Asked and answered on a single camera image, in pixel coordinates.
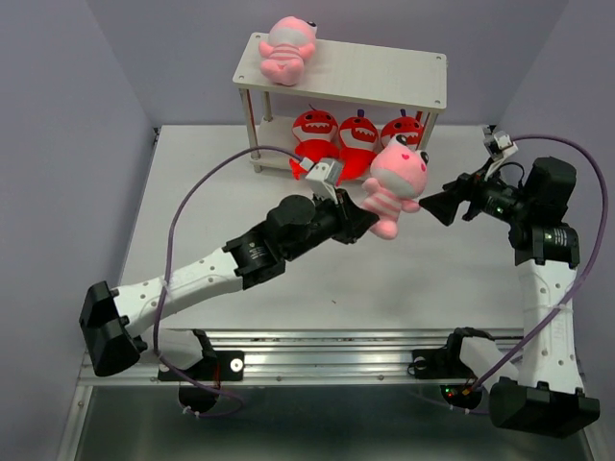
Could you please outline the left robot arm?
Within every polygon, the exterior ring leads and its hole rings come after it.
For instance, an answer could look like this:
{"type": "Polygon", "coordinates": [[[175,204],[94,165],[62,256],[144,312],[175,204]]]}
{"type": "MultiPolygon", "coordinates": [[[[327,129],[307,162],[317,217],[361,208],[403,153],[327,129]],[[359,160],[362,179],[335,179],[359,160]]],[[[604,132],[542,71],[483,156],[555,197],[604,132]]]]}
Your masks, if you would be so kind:
{"type": "Polygon", "coordinates": [[[114,376],[134,366],[152,349],[143,334],[157,320],[266,283],[282,275],[287,262],[329,239],[354,244],[378,220],[344,189],[336,190],[332,199],[290,195],[262,222],[169,277],[116,288],[104,280],[90,285],[79,326],[94,373],[114,376]]]}

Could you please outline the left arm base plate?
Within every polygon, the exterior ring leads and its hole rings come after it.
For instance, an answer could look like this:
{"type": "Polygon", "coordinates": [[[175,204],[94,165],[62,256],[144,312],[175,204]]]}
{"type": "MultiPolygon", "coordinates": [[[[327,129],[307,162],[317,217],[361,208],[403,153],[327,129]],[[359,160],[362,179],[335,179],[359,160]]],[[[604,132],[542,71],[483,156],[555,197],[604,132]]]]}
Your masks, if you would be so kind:
{"type": "Polygon", "coordinates": [[[244,359],[243,351],[218,351],[215,359],[203,358],[184,373],[199,381],[239,382],[243,380],[244,359]]]}

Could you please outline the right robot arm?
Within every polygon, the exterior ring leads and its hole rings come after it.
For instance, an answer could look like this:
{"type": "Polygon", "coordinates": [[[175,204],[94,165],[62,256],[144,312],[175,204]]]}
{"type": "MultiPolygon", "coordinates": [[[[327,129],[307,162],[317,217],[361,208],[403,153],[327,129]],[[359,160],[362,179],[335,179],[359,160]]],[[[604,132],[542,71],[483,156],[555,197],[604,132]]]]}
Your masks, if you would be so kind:
{"type": "Polygon", "coordinates": [[[579,243],[563,217],[576,181],[576,169],[553,157],[538,158],[518,186],[504,183],[499,169],[486,162],[420,201],[446,226],[463,202],[469,205],[463,220],[485,214],[509,226],[523,298],[520,343],[502,353],[490,333],[456,328],[441,350],[415,362],[416,375],[436,369],[470,378],[443,397],[473,409],[485,391],[490,420],[498,428],[563,439],[601,414],[599,401],[585,394],[574,344],[571,294],[579,280],[579,243]]]}

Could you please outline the red shark plush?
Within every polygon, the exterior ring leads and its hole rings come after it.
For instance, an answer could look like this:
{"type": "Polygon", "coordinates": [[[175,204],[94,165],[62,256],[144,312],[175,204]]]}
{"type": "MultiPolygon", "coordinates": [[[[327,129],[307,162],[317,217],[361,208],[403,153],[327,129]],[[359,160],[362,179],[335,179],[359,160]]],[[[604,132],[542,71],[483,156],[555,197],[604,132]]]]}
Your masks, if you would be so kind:
{"type": "Polygon", "coordinates": [[[335,144],[337,131],[338,123],[329,112],[312,108],[302,113],[292,126],[292,134],[298,142],[295,154],[314,163],[322,158],[339,158],[335,144]]]}
{"type": "Polygon", "coordinates": [[[391,138],[397,134],[403,135],[409,147],[416,148],[422,139],[424,125],[422,111],[417,111],[414,116],[408,115],[404,109],[400,110],[400,116],[386,123],[381,129],[381,145],[385,147],[391,138]]]}
{"type": "Polygon", "coordinates": [[[337,184],[359,179],[376,157],[380,134],[376,126],[365,117],[364,110],[345,119],[338,129],[339,160],[343,163],[337,184]]]}

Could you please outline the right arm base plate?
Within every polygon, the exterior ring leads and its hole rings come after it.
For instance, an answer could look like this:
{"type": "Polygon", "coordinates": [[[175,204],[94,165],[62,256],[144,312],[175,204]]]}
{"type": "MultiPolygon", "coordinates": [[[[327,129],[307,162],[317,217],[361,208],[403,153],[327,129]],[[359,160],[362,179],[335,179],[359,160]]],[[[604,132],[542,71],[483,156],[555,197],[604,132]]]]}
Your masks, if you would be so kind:
{"type": "Polygon", "coordinates": [[[415,349],[407,373],[417,379],[472,379],[481,377],[500,358],[472,349],[415,349]]]}

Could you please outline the pink striped plush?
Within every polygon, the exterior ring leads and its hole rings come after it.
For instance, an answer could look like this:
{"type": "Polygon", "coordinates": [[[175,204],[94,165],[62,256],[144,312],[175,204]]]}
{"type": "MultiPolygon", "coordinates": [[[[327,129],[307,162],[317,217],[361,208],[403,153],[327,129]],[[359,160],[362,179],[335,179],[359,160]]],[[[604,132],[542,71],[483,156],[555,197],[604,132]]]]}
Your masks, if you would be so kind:
{"type": "Polygon", "coordinates": [[[274,24],[266,39],[258,44],[259,70],[270,82],[293,86],[305,73],[306,63],[316,51],[317,25],[296,16],[286,16],[274,24]]]}
{"type": "Polygon", "coordinates": [[[420,209],[417,199],[428,183],[428,163],[429,155],[411,149],[407,137],[400,133],[377,154],[362,185],[367,195],[360,204],[378,216],[370,232],[392,240],[398,235],[400,215],[420,209]]]}

